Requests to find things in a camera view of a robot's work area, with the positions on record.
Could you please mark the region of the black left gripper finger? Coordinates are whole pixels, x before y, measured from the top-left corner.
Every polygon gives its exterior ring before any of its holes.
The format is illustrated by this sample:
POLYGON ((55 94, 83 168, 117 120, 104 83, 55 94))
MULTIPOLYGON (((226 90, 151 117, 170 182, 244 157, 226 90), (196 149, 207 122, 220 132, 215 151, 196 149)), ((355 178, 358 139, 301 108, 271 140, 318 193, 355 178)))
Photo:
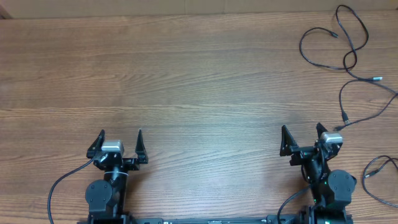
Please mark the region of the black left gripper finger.
POLYGON ((148 158, 147 151, 146 151, 146 148, 144 145, 141 129, 138 132, 135 153, 137 154, 137 159, 140 164, 147 164, 149 162, 149 158, 148 158))
POLYGON ((105 130, 102 129, 96 140, 87 149, 86 156, 88 159, 94 158, 96 153, 101 150, 104 140, 105 140, 105 130))

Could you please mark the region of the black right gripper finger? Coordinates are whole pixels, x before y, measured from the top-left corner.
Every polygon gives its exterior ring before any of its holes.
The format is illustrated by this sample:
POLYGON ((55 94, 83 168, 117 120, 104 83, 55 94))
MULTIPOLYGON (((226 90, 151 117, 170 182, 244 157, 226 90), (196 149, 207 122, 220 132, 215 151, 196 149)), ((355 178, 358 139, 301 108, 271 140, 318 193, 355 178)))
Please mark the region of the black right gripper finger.
POLYGON ((318 139, 321 138, 321 135, 322 135, 324 132, 327 132, 327 131, 328 131, 321 123, 317 123, 317 125, 316 125, 316 130, 317 130, 318 139))
POLYGON ((293 136, 291 135, 290 131, 288 130, 286 125, 281 127, 281 145, 280 145, 280 155, 281 156, 291 156, 292 154, 296 153, 299 145, 294 140, 293 136))

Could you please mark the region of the black cable silver plug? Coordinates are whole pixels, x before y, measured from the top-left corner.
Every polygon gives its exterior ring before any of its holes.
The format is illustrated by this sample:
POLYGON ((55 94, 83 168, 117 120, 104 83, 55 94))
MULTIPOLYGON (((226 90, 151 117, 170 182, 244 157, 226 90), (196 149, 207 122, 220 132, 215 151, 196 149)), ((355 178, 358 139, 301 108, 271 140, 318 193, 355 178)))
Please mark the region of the black cable silver plug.
POLYGON ((351 77, 347 83, 366 82, 378 85, 383 80, 381 76, 363 77, 354 73, 358 65, 358 52, 365 48, 369 42, 369 30, 358 13, 350 6, 340 4, 333 12, 332 21, 339 28, 341 34, 326 27, 312 27, 306 30, 298 41, 300 56, 310 65, 324 71, 346 73, 351 77), (359 34, 363 38, 360 44, 355 44, 348 29, 342 22, 345 13, 354 24, 359 25, 359 34))

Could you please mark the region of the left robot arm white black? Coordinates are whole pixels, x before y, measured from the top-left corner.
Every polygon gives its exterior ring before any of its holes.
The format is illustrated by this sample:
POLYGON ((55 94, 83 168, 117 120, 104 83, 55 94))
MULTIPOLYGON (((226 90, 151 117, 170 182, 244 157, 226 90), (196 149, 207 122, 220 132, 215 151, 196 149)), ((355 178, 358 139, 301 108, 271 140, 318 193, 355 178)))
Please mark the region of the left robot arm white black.
POLYGON ((139 130, 135 147, 136 157, 124 157, 121 140, 106 140, 105 131, 88 148, 86 156, 94 166, 104 172, 102 179, 89 184, 85 200, 89 206, 87 223, 132 224, 135 218, 124 210, 127 180, 130 171, 137 171, 149 162, 142 131, 139 130))

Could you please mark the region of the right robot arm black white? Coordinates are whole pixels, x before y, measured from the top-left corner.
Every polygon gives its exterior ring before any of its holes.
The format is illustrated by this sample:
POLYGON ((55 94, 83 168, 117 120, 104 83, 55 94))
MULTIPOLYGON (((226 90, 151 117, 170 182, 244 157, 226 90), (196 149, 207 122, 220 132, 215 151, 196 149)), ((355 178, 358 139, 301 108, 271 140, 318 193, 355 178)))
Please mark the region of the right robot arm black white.
POLYGON ((353 223, 346 206, 351 203, 357 180, 345 170, 330 170, 328 161, 336 157, 343 137, 316 125, 318 139, 313 146, 300 147, 287 126, 281 127, 280 156, 289 156, 291 166, 299 166, 308 187, 290 196, 279 208, 278 223, 353 223), (294 198, 311 191, 314 205, 304 206, 296 215, 282 215, 282 209, 294 198))

